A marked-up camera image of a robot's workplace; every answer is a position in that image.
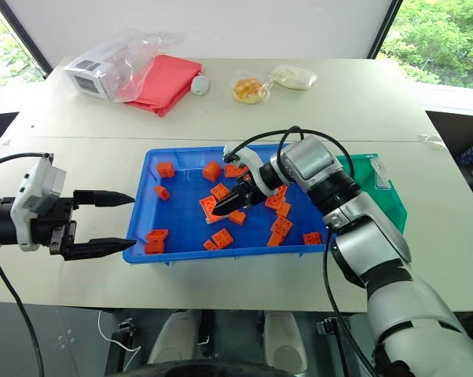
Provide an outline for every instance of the plastic bag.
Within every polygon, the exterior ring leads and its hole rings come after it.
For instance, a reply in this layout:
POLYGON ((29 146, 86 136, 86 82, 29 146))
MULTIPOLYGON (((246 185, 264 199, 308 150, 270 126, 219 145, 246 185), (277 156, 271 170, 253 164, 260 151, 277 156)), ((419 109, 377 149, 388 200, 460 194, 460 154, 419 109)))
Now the plastic bag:
POLYGON ((133 101, 142 91, 154 57, 182 40, 182 35, 162 31, 124 31, 74 59, 64 71, 82 93, 112 102, 133 101))
POLYGON ((269 75, 238 72, 231 80, 233 98, 244 104, 257 104, 270 96, 273 79, 269 75))
POLYGON ((313 72, 287 64, 276 67, 272 77, 277 84, 289 89, 309 89, 317 81, 313 72))

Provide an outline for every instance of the tree foliage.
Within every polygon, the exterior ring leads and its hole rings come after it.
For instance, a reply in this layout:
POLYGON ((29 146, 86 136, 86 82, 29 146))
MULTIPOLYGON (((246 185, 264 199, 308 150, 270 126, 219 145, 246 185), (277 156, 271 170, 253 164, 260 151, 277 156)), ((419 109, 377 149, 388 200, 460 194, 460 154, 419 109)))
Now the tree foliage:
POLYGON ((0 86, 41 81, 41 72, 0 21, 0 86))
POLYGON ((473 0, 404 0, 380 51, 416 81, 473 88, 473 0))

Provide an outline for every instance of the white wall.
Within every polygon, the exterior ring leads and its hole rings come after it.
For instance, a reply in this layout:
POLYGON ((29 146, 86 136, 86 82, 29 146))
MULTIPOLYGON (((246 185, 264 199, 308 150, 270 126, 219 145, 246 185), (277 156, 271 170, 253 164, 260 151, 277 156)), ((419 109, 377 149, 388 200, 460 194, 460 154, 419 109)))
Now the white wall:
POLYGON ((52 65, 125 28, 183 31, 180 57, 364 58, 390 0, 8 0, 52 65))

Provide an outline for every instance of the white table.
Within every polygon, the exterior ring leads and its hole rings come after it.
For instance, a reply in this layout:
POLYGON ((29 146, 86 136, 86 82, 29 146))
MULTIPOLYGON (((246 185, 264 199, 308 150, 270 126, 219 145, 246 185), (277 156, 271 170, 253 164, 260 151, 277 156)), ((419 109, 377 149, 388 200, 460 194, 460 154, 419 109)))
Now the white table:
MULTIPOLYGON (((242 60, 240 65, 255 64, 260 68, 269 62, 242 60)), ((207 60, 204 63, 214 71, 216 63, 221 66, 218 68, 221 71, 230 71, 237 65, 235 60, 207 60)), ((376 74, 370 75, 378 71, 375 62, 311 60, 298 65, 351 66, 347 68, 349 71, 356 71, 359 66, 361 80, 370 77, 378 81, 376 74)), ((343 69, 337 72, 338 76, 343 76, 343 69)), ((333 76, 334 73, 329 76, 329 82, 336 81, 333 76)), ((321 115, 313 106, 316 101, 308 98, 308 92, 295 93, 302 96, 307 104, 293 106, 302 107, 301 122, 293 122, 293 114, 287 115, 290 123, 277 115, 273 110, 279 109, 280 104, 273 105, 273 97, 261 108, 240 108, 238 104, 233 104, 235 106, 230 110, 232 104, 220 101, 222 95, 214 93, 226 83, 214 83, 209 97, 187 96, 166 118, 158 119, 153 114, 124 105, 76 97, 73 93, 69 94, 70 90, 63 81, 57 74, 50 79, 46 93, 52 97, 42 100, 43 114, 37 114, 31 108, 17 117, 0 140, 0 156, 26 151, 54 152, 55 166, 68 172, 65 195, 71 195, 74 189, 107 189, 134 196, 144 154, 151 148, 220 145, 224 141, 242 140, 278 126, 318 124, 317 119, 321 115), (194 101, 198 103, 198 109, 194 108, 194 101), (205 113, 204 108, 210 109, 209 112, 205 113), (206 124, 209 115, 205 114, 214 112, 222 117, 225 111, 229 115, 223 120, 236 124, 239 119, 248 118, 246 109, 258 116, 259 121, 231 127, 227 135, 223 130, 216 130, 212 126, 214 123, 206 124), (123 123, 121 128, 117 119, 123 123), (107 126, 110 136, 105 135, 107 126)), ((386 77, 385 82, 389 87, 405 89, 405 84, 395 77, 386 77)), ((354 86, 356 89, 370 83, 356 82, 354 86)), ((328 97, 343 97, 341 90, 328 94, 321 92, 321 83, 318 84, 311 95, 317 98, 319 104, 328 97)), ((381 82, 375 85, 384 87, 381 82)), ((347 90, 348 86, 345 82, 343 90, 347 90)), ((280 92, 272 93, 272 96, 281 93, 276 96, 277 101, 280 95, 289 95, 279 89, 280 92)), ((352 98, 355 89, 347 90, 346 97, 352 98)), ((413 135, 434 133, 434 128, 424 112, 406 96, 407 92, 397 95, 387 88, 383 95, 374 88, 368 90, 380 100, 385 96, 402 98, 399 105, 391 101, 375 105, 371 109, 372 117, 380 123, 373 122, 367 129, 360 119, 367 120, 369 115, 358 103, 353 106, 359 108, 360 113, 353 116, 353 122, 348 122, 352 106, 349 101, 345 103, 343 114, 336 114, 328 108, 324 108, 322 114, 331 121, 345 119, 345 123, 337 122, 337 127, 326 123, 328 126, 325 128, 312 128, 340 139, 355 140, 343 143, 351 153, 378 152, 381 155, 409 212, 405 236, 412 251, 413 268, 438 290, 452 309, 473 310, 473 195, 445 148, 412 140, 413 135), (399 126, 381 123, 381 119, 390 113, 394 119, 407 120, 400 122, 399 126), (395 140, 396 136, 392 136, 395 134, 402 140, 395 140)), ((341 110, 340 106, 335 106, 336 111, 341 110)), ((23 173, 33 163, 34 160, 26 159, 0 167, 0 197, 13 194, 23 173)), ((77 239, 124 237, 131 210, 131 205, 80 208, 74 214, 78 222, 77 239)), ((63 262, 58 256, 50 257, 46 249, 24 253, 18 247, 10 246, 0 250, 0 262, 20 297, 30 303, 95 307, 331 310, 321 282, 321 254, 302 257, 297 254, 263 255, 236 260, 223 258, 176 262, 171 265, 128 265, 120 254, 96 260, 63 262)), ((365 311, 365 292, 347 283, 334 261, 330 264, 330 277, 341 310, 365 311)), ((12 301, 1 281, 0 301, 12 301)))

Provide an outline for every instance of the red cloth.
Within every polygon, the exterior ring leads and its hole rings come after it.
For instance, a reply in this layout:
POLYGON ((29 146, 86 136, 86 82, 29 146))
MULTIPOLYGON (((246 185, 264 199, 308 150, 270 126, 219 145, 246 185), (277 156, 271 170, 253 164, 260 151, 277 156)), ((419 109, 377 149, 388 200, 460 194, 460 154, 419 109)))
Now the red cloth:
POLYGON ((191 81, 201 70, 200 63, 159 55, 152 63, 141 94, 127 104, 164 116, 189 92, 191 81))

